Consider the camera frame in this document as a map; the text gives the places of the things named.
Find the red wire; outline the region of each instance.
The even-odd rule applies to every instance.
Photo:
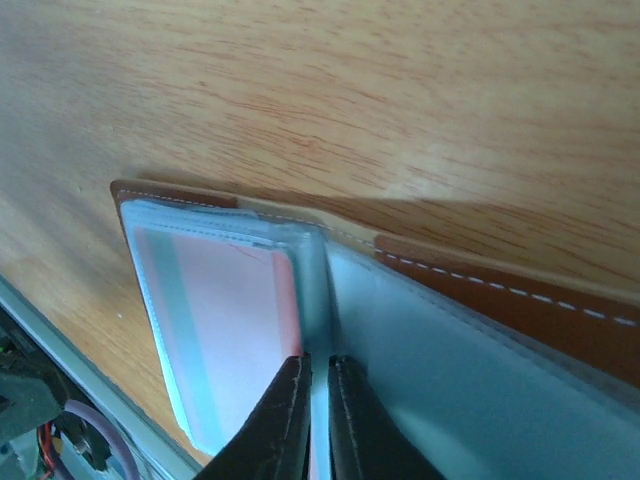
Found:
[[[49,449],[51,448],[51,422],[46,423],[41,428],[45,432],[45,439],[43,440],[42,430],[38,429],[38,440],[40,441],[40,447],[42,448],[42,456],[44,457],[47,467],[49,467],[50,470],[54,470],[53,462],[49,456]]]

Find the wallet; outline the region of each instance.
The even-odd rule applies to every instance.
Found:
[[[330,478],[330,355],[364,368],[446,478],[636,478],[640,301],[332,213],[111,184],[171,404],[215,455],[311,354],[312,476]]]

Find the black clamp jaw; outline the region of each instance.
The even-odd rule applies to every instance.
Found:
[[[233,439],[194,480],[305,480],[309,470],[311,357],[289,357]],[[404,437],[355,359],[329,360],[334,480],[444,478]]]

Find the wood grain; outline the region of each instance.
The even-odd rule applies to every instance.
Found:
[[[116,177],[640,292],[637,1],[0,5],[0,273],[185,445]]]

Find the metal frame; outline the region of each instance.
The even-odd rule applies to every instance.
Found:
[[[0,305],[103,413],[117,419],[156,470],[176,480],[190,480],[198,473],[202,467],[2,276]]]

